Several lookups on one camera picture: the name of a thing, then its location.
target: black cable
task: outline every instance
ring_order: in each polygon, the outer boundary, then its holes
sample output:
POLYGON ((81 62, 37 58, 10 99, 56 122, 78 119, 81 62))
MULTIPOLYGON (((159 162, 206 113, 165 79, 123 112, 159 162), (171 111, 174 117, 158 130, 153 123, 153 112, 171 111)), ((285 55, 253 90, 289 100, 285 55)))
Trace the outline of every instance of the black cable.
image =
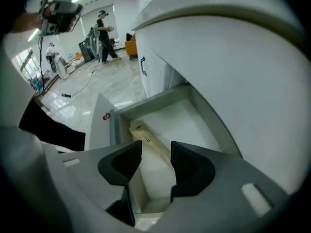
POLYGON ((39 40, 38 40, 38 45, 39 45, 39 67, 37 69, 37 72, 38 72, 38 70, 40 68, 43 89, 42 89, 42 92, 39 91, 39 95, 37 95, 34 99, 40 97, 43 94, 44 89, 45 89, 44 77, 43 77, 43 72, 42 72, 42 43, 43 43, 43 37, 40 37, 39 40))
POLYGON ((82 88, 81 90, 77 91, 77 92, 76 92, 75 94, 73 94, 73 95, 69 95, 69 94, 66 94, 66 93, 62 93, 61 95, 62 95, 63 97, 66 97, 66 98, 73 98, 73 97, 74 97, 75 95, 77 95, 79 92, 83 91, 84 88, 86 88, 86 86, 87 86, 87 85, 89 84, 89 82, 91 81, 92 74, 94 73, 94 71, 92 71, 91 76, 90 76, 88 82, 86 83, 85 86, 83 86, 83 88, 82 88))
POLYGON ((88 85, 88 83, 91 81, 91 78, 92 78, 92 74, 94 73, 94 71, 92 71, 91 73, 91 77, 89 78, 87 84, 80 90, 80 91, 77 91, 75 94, 73 94, 71 97, 73 98, 75 95, 77 95, 79 92, 83 91, 84 88, 86 88, 86 86, 88 85))

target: person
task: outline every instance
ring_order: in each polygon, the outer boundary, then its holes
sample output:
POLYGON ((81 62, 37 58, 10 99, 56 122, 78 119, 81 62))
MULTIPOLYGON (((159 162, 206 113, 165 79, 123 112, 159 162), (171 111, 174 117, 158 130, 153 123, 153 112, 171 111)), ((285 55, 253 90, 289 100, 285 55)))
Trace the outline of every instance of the person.
MULTIPOLYGON (((51 12, 47 7, 44 17, 48 19, 50 16, 51 12)), ((28 14, 21 10, 19 15, 15 14, 15 17, 11 16, 10 19, 11 24, 8 23, 8 27, 4 29, 6 33, 20 33, 42 28, 38 13, 28 14)), ((83 151, 86 134, 72 130, 44 113, 33 99, 34 90, 14 68, 5 53, 3 42, 0 44, 0 62, 0 125, 17 126, 33 133, 41 141, 73 151, 83 151), (47 133, 44 129, 49 129, 53 134, 47 133)))
POLYGON ((68 74, 66 73, 66 70, 64 68, 64 66, 62 65, 60 59, 60 55, 58 52, 55 52, 54 49, 54 44, 53 42, 51 42, 45 52, 45 57, 47 59, 47 61, 50 63, 51 65, 51 69, 53 72, 57 72, 58 76, 64 80, 68 77, 68 74))
POLYGON ((107 64, 108 63, 108 61, 107 61, 108 54, 110 54, 110 56, 114 60, 120 60, 121 59, 114 52, 113 47, 112 47, 112 45, 110 43, 110 40, 109 40, 109 37, 108 37, 109 28, 105 27, 104 23, 102 21, 107 15, 108 14, 106 14, 105 10, 101 10, 98 13, 98 18, 96 20, 97 26, 98 26, 98 30, 100 31, 99 40, 102 42, 102 45, 103 45, 103 50, 102 50, 102 63, 103 64, 107 64))

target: orange chair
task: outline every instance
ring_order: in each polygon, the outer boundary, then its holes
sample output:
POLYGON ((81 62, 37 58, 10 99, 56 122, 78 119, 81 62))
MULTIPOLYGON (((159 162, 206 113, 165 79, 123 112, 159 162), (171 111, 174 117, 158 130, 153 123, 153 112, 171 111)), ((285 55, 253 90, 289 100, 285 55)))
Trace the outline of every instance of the orange chair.
POLYGON ((137 55, 135 34, 132 36, 132 38, 129 41, 125 42, 125 49, 126 49, 127 55, 130 56, 130 60, 132 59, 134 55, 137 55))

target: door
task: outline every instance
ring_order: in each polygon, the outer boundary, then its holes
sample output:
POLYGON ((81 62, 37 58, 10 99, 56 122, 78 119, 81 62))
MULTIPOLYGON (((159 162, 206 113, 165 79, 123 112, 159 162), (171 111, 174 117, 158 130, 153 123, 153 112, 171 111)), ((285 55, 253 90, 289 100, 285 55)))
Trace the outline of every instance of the door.
POLYGON ((168 88, 172 68, 155 53, 145 49, 146 74, 149 83, 149 96, 158 94, 168 88))
POLYGON ((171 89, 172 87, 176 85, 186 82, 186 79, 183 76, 181 76, 179 72, 177 72, 173 67, 171 67, 171 69, 172 71, 171 71, 170 79, 168 81, 168 86, 166 89, 171 89))
POLYGON ((91 110, 91 123, 88 132, 86 132, 85 150, 94 150, 98 148, 111 146, 110 143, 110 111, 117 109, 101 93, 97 98, 91 110))
POLYGON ((147 77, 147 63, 146 63, 146 57, 145 55, 145 45, 143 41, 143 35, 142 32, 139 30, 135 32, 135 38, 136 38, 136 47, 137 47, 137 55, 138 55, 138 65, 140 70, 140 77, 141 82, 144 87, 146 96, 149 97, 149 80, 147 77))

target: cap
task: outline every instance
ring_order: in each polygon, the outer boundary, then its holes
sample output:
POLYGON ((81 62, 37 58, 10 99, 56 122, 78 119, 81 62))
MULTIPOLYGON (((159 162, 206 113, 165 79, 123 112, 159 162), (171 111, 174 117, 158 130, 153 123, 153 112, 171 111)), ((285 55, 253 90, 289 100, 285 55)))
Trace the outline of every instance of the cap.
POLYGON ((105 10, 101 10, 101 11, 98 13, 98 15, 101 15, 101 14, 104 14, 105 16, 109 15, 109 13, 106 13, 105 10))

